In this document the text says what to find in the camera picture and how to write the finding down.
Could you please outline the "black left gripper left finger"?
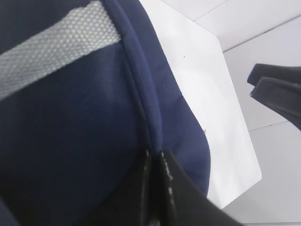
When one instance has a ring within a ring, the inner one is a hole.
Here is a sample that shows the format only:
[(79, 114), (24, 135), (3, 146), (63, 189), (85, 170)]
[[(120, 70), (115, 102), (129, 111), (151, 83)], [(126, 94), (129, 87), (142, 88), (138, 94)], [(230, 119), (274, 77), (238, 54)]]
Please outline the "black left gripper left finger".
[(140, 152), (134, 170), (134, 216), (136, 226), (159, 226), (155, 191), (152, 184), (152, 155), (149, 150)]

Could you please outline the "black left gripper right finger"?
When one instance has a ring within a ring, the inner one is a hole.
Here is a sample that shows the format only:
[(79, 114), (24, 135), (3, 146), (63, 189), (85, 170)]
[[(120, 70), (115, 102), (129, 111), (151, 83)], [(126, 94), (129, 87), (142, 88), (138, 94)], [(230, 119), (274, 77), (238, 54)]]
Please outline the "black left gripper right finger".
[(162, 226), (240, 226), (191, 182), (170, 151), (159, 157), (159, 221)]

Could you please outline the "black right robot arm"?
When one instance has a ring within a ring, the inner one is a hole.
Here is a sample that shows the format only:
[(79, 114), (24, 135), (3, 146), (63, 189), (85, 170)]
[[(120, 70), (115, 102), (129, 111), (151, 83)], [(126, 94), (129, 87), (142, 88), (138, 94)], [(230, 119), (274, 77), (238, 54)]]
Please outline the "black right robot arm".
[(301, 68), (256, 64), (247, 82), (250, 96), (301, 129)]

